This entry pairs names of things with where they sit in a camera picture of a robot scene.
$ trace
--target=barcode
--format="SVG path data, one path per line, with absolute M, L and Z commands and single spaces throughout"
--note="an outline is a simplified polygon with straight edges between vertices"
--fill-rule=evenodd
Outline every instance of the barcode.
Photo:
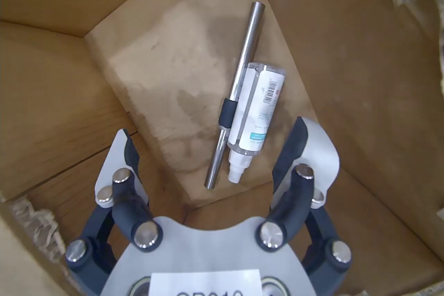
M 271 99 L 273 98 L 273 94 L 274 94 L 274 89 L 276 89 L 276 81 L 268 81 L 268 87 L 267 87 L 267 92 L 265 93 L 264 96 L 264 103 L 265 104 L 269 104 L 271 103 Z

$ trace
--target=silver metal rod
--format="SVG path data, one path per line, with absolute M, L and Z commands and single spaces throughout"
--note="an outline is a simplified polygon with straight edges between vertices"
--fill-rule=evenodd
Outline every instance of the silver metal rod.
M 256 52 L 257 43 L 259 42 L 261 31 L 260 26 L 264 10 L 265 5 L 263 3 L 253 2 L 251 5 L 244 45 L 242 46 L 236 72 L 234 73 L 231 91 L 228 95 L 228 98 L 232 101 L 239 101 L 239 95 L 241 94 L 247 65 L 251 62 L 254 53 Z
M 223 153 L 228 143 L 228 136 L 230 130 L 226 128 L 220 128 L 219 138 L 217 140 L 216 147 L 214 147 L 213 156 L 211 157 L 210 166 L 206 172 L 205 188 L 214 189 L 216 186 L 217 176 L 222 164 Z
M 254 56 L 257 43 L 261 32 L 261 20 L 264 14 L 265 5 L 260 2 L 253 2 L 251 5 L 251 11 L 249 15 L 249 21 L 245 36 L 244 45 L 242 46 L 241 55 L 239 56 L 236 72 L 234 74 L 233 83 L 231 84 L 230 94 L 228 99 L 231 101 L 238 101 L 241 94 L 242 84 L 244 82 L 245 72 L 248 63 Z M 205 188 L 213 189 L 216 185 L 217 176 L 222 164 L 223 153 L 227 146 L 228 136 L 230 129 L 220 127 L 219 138 L 217 144 L 214 147 L 213 156 L 211 157 L 211 163 L 208 167 L 205 179 Z

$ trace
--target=bottle label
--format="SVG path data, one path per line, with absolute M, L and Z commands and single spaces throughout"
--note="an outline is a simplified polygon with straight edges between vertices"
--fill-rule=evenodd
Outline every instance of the bottle label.
M 254 69 L 247 69 L 238 108 L 234 115 L 232 131 L 230 132 L 230 143 L 234 144 L 239 136 L 239 128 L 245 114 L 247 102 L 252 94 L 251 87 L 255 75 L 256 71 Z M 245 125 L 241 132 L 240 148 L 249 151 L 259 151 L 262 148 L 274 108 L 281 93 L 284 78 L 284 75 L 275 72 L 266 70 L 260 72 Z

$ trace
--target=spray bottle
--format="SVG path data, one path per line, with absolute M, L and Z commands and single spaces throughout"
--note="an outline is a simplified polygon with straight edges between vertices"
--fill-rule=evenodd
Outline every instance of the spray bottle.
M 263 63 L 248 64 L 238 106 L 228 137 L 230 173 L 238 183 L 244 170 L 258 155 L 285 79 L 285 71 Z

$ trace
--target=blue label stripe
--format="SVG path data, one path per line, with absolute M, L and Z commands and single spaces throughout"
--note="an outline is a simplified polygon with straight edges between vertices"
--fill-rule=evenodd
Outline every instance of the blue label stripe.
M 252 133 L 250 134 L 250 139 L 255 141 L 263 141 L 265 139 L 266 133 Z

